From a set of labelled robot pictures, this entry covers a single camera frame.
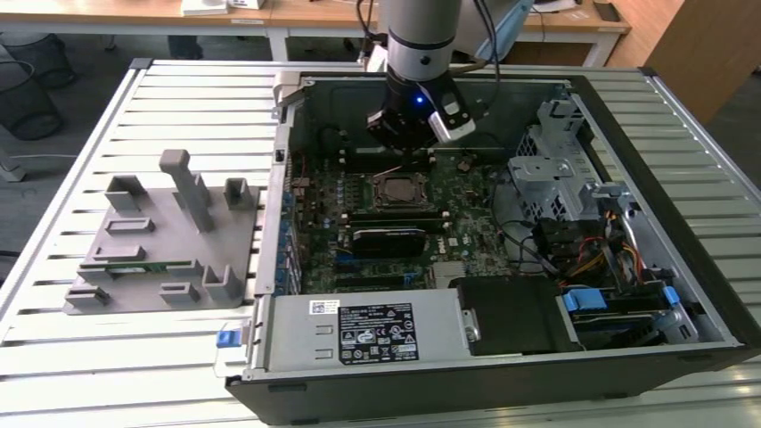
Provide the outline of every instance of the desk leg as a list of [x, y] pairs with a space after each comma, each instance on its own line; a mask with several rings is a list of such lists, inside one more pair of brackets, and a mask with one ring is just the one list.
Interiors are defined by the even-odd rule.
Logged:
[[288, 61], [288, 29], [266, 29], [266, 37], [270, 40], [272, 60]]
[[607, 62], [607, 58], [610, 58], [619, 36], [621, 34], [618, 33], [598, 34], [597, 42], [590, 49], [590, 54], [586, 55], [586, 60], [583, 60], [583, 67], [605, 67], [605, 62]]

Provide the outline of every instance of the slotted aluminum table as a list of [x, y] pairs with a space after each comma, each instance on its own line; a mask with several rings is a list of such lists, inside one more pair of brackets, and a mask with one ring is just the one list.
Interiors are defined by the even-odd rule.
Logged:
[[[62, 314], [61, 305], [102, 220], [110, 176], [134, 173], [144, 186], [170, 186], [158, 171], [160, 153], [184, 148], [193, 156], [190, 168], [202, 172], [208, 185], [245, 177], [265, 186], [276, 129], [274, 74], [306, 69], [358, 70], [353, 64], [334, 63], [166, 61], [129, 70], [0, 289], [0, 426], [264, 425], [226, 394], [213, 370], [214, 333], [224, 323], [250, 316], [253, 296], [238, 309], [84, 317]], [[637, 70], [505, 71], [531, 72], [587, 76], [761, 319], [759, 194], [659, 80]], [[598, 150], [613, 178], [619, 178], [601, 145]], [[265, 194], [260, 200], [266, 201]], [[258, 207], [260, 225], [264, 209]], [[260, 237], [257, 230], [252, 274]], [[759, 362], [757, 358], [721, 372], [693, 374], [630, 399], [350, 426], [750, 426], [761, 420]], [[622, 375], [635, 375], [635, 367]]]

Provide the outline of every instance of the blue drive bracket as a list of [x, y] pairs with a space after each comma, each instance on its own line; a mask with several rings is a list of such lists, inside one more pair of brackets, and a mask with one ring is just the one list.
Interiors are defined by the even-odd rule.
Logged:
[[242, 346], [242, 332], [241, 330], [222, 330], [216, 333], [216, 347], [238, 348]]
[[602, 292], [595, 288], [577, 288], [562, 295], [567, 312], [577, 310], [606, 309], [607, 304]]

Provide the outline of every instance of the warning label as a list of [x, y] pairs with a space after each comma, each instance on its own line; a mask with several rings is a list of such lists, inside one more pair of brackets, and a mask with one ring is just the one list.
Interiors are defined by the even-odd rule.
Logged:
[[418, 359], [411, 303], [344, 306], [337, 314], [344, 365]]

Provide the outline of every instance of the blue latch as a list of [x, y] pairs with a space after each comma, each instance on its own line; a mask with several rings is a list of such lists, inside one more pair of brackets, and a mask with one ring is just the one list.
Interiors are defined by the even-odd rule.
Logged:
[[678, 305], [678, 294], [677, 294], [677, 290], [674, 289], [674, 287], [671, 287], [670, 285], [663, 287], [663, 295], [666, 296], [666, 300], [667, 300], [667, 304], [670, 306], [677, 306]]
[[607, 304], [602, 292], [595, 288], [574, 288], [562, 295], [567, 312], [575, 310], [606, 309]]
[[237, 348], [241, 346], [242, 333], [240, 330], [222, 330], [216, 333], [217, 348]]

